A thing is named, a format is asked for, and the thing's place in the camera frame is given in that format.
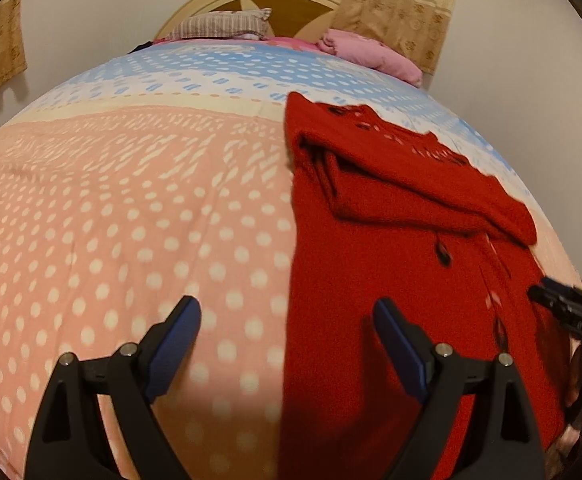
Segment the bed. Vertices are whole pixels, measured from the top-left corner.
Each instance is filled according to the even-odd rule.
[[[315,41],[340,0],[191,0],[270,7],[271,33]],[[369,104],[466,155],[524,202],[542,270],[580,282],[513,168],[425,92],[275,41],[156,44],[69,79],[0,128],[0,468],[24,470],[60,354],[138,341],[183,294],[202,327],[155,414],[193,478],[274,478],[295,223],[283,134],[287,94]],[[103,401],[121,473],[136,473]]]

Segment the wooden headboard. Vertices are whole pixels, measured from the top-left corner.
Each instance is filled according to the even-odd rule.
[[[270,7],[271,36],[316,42],[333,20],[342,0],[190,0],[162,25],[155,39],[167,36],[185,18],[212,10],[251,10]]]

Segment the white wall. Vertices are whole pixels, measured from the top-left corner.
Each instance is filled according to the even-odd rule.
[[[0,89],[0,125],[185,1],[22,0],[29,69]],[[568,1],[458,0],[430,92],[516,168],[582,274],[582,21]]]
[[[0,126],[53,86],[136,45],[188,0],[22,0],[28,69],[0,89]]]
[[[582,21],[567,0],[457,0],[429,92],[536,197],[582,276]]]

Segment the striped pillow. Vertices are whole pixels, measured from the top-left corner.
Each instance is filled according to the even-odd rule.
[[[183,20],[165,39],[234,38],[242,34],[254,34],[263,39],[269,30],[270,15],[271,9],[206,12]]]

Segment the red sweater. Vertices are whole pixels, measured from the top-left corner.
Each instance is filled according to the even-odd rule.
[[[389,296],[434,342],[491,360],[510,352],[542,442],[561,431],[568,336],[527,299],[542,273],[526,207],[493,176],[367,106],[292,93],[295,164],[280,480],[383,476],[417,416],[373,332]],[[450,476],[472,399],[463,400],[436,479]]]

